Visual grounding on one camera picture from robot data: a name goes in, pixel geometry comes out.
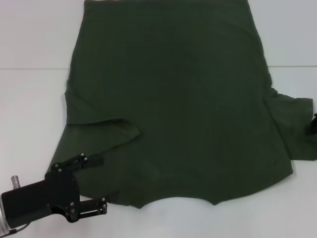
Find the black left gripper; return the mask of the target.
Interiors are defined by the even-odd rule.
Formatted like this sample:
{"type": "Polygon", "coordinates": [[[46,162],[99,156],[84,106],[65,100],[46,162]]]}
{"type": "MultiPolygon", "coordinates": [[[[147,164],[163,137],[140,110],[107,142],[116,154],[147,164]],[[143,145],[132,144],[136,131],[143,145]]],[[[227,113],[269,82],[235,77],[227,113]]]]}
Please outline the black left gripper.
{"type": "Polygon", "coordinates": [[[49,173],[43,181],[4,192],[1,198],[7,222],[30,223],[59,214],[74,223],[79,220],[79,216],[107,214],[109,198],[104,196],[80,201],[79,188],[71,173],[103,164],[102,156],[87,157],[81,153],[53,164],[51,170],[56,173],[49,173]]]}

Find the dark green shirt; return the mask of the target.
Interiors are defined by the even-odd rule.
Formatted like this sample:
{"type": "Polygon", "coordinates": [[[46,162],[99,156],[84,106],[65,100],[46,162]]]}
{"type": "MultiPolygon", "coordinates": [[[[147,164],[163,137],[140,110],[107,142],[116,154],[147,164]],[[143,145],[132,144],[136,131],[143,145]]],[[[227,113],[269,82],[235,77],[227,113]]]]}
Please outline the dark green shirt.
{"type": "Polygon", "coordinates": [[[65,99],[52,164],[100,155],[89,198],[215,205],[317,160],[313,101],[272,87],[248,0],[85,0],[65,99]]]}

